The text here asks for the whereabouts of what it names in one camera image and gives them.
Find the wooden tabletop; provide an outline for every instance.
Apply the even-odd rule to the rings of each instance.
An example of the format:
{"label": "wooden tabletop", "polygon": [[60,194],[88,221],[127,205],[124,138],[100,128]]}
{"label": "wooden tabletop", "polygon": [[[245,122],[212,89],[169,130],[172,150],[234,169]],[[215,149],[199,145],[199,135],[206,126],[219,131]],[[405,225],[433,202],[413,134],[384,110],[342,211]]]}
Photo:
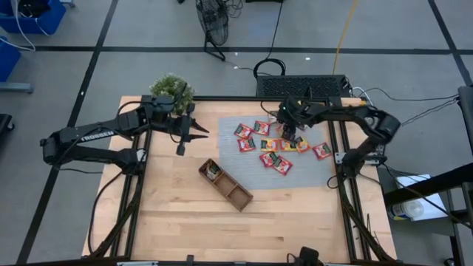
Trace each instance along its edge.
{"label": "wooden tabletop", "polygon": [[[120,104],[131,100],[140,100],[140,97],[124,96]],[[345,98],[342,103],[355,106],[360,100]],[[267,102],[265,107],[277,110],[278,104]],[[127,107],[124,112],[136,108]],[[323,262],[350,261],[336,189],[324,185],[250,190],[254,199],[240,213],[199,175],[197,169],[208,158],[219,161],[218,119],[250,115],[265,115],[259,102],[196,102],[193,117],[210,134],[207,139],[188,143],[184,157],[175,154],[177,144],[168,134],[153,133],[132,259],[183,261],[188,254],[193,254],[196,261],[285,262],[287,253],[297,255],[302,246],[308,246],[320,253]],[[327,123],[318,126],[330,145]],[[340,140],[338,125],[336,133]],[[347,133],[351,147],[366,139],[354,123],[347,123]],[[131,142],[121,137],[113,137],[110,143],[113,150],[130,146]],[[114,165],[105,166],[100,188],[119,171]],[[363,167],[361,173],[378,179],[373,166]],[[124,178],[120,178],[111,184],[101,196],[95,212],[93,248],[97,248],[116,222],[123,181]],[[366,215],[370,214],[373,235],[395,258],[381,189],[377,183],[364,178],[357,181],[365,222]],[[126,225],[119,253],[123,253],[127,231]],[[353,233],[357,238],[358,231],[355,229]],[[361,258],[359,241],[355,246],[358,258]]]}

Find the fan stand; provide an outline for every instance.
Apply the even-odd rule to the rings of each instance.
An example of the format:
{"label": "fan stand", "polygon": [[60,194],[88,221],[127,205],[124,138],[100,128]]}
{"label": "fan stand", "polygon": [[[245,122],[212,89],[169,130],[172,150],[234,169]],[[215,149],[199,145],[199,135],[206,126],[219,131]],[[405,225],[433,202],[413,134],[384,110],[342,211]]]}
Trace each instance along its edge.
{"label": "fan stand", "polygon": [[[220,55],[216,55],[214,54],[213,52],[209,52],[207,50],[207,43],[211,43],[212,46],[217,50],[217,52],[220,54]],[[222,52],[220,51],[219,47],[217,47],[217,45],[215,45],[214,41],[212,41],[212,38],[210,38],[210,36],[208,35],[208,33],[205,34],[205,43],[204,43],[204,52],[207,52],[209,55],[212,55],[212,56],[215,56],[216,58],[224,61],[225,60],[225,56],[222,54]]]}

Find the electric fan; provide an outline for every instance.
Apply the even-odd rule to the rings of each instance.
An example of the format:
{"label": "electric fan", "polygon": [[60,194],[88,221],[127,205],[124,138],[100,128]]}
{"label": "electric fan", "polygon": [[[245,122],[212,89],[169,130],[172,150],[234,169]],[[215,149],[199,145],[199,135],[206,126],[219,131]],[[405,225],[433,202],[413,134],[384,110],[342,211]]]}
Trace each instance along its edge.
{"label": "electric fan", "polygon": [[[228,39],[227,7],[222,0],[196,0],[197,14],[200,25],[205,33],[204,51],[224,61],[225,56],[217,46],[223,45]],[[212,44],[220,54],[207,50],[207,43]]]}

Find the small object in tray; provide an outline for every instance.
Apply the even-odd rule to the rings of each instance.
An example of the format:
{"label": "small object in tray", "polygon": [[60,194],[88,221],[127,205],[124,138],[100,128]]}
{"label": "small object in tray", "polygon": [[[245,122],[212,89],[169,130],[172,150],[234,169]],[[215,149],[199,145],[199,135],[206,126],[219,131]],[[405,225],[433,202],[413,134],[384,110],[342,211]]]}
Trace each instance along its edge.
{"label": "small object in tray", "polygon": [[316,153],[317,159],[319,160],[322,160],[332,155],[332,151],[328,147],[327,143],[317,145],[313,147],[312,150]]}
{"label": "small object in tray", "polygon": [[279,156],[276,162],[273,164],[273,168],[283,175],[286,175],[291,167],[293,167],[293,164],[286,160],[283,156]]}
{"label": "small object in tray", "polygon": [[236,128],[234,134],[238,137],[248,139],[250,137],[251,132],[253,132],[253,129],[251,129],[251,127],[245,126],[241,123]]}
{"label": "small object in tray", "polygon": [[268,114],[268,122],[269,123],[275,123],[277,121],[276,116],[278,115],[277,111],[269,111],[270,113]]}
{"label": "small object in tray", "polygon": [[265,154],[261,154],[259,159],[261,159],[265,167],[270,167],[278,160],[278,156],[274,152],[270,151]]}
{"label": "small object in tray", "polygon": [[297,137],[295,141],[297,143],[296,147],[299,153],[304,153],[310,150],[310,144],[303,137]]}
{"label": "small object in tray", "polygon": [[281,146],[281,151],[297,151],[296,141],[281,139],[279,143]]}
{"label": "small object in tray", "polygon": [[208,177],[210,180],[215,180],[215,178],[217,178],[220,173],[222,173],[222,170],[216,163],[213,163],[213,161],[209,161],[207,163],[207,166],[205,167],[206,177]]}
{"label": "small object in tray", "polygon": [[255,121],[253,131],[257,134],[262,134],[264,136],[269,136],[269,127],[271,126],[270,123],[262,122],[262,121]]}
{"label": "small object in tray", "polygon": [[278,141],[273,138],[261,139],[261,151],[278,151]]}
{"label": "small object in tray", "polygon": [[256,145],[254,145],[254,140],[253,138],[244,140],[244,139],[238,139],[238,148],[240,152],[246,152],[246,151],[253,151],[256,149]]}

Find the gray mat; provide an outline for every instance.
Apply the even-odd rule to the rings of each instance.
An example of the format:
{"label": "gray mat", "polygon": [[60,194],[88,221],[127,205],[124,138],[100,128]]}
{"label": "gray mat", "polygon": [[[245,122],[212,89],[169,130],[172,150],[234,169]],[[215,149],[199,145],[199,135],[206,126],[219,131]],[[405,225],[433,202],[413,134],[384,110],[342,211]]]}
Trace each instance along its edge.
{"label": "gray mat", "polygon": [[[292,162],[293,167],[286,176],[271,167],[264,167],[259,156],[261,139],[266,137],[251,134],[255,141],[256,150],[240,152],[237,144],[238,137],[234,131],[240,123],[253,128],[255,120],[268,121],[266,116],[225,117],[219,119],[219,164],[235,180],[246,189],[275,189],[275,188],[304,188],[325,185],[333,175],[333,158],[317,160],[313,150],[303,154],[297,151],[278,151],[277,154]],[[325,140],[324,134],[317,127],[305,132],[297,131],[296,136],[304,136],[312,145],[318,145]],[[276,124],[271,125],[269,137],[278,137]]]}

